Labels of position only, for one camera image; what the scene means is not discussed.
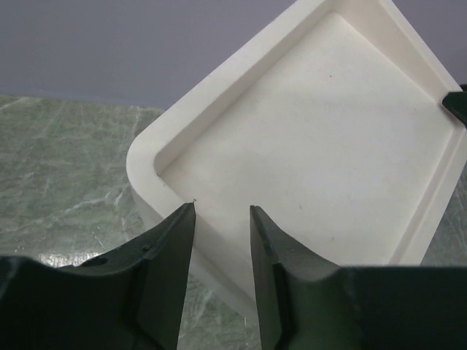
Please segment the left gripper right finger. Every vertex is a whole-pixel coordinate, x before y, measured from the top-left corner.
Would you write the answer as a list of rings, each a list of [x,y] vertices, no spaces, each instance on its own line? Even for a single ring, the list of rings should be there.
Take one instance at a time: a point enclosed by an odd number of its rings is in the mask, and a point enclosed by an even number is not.
[[[338,266],[250,207],[250,250],[263,349],[319,349],[331,339],[332,294],[326,281]]]

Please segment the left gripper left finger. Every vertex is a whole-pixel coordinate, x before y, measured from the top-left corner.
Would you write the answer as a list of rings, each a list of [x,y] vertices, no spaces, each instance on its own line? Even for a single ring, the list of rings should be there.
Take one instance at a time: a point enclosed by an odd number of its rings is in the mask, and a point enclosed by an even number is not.
[[[71,301],[55,349],[175,349],[195,223],[185,203],[127,243],[62,268]]]

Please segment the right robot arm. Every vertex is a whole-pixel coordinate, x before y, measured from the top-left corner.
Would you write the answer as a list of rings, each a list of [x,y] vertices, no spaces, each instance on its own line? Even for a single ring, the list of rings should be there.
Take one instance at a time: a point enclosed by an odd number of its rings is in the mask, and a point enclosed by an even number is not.
[[[441,100],[441,105],[467,128],[467,84],[459,91],[450,91]]]

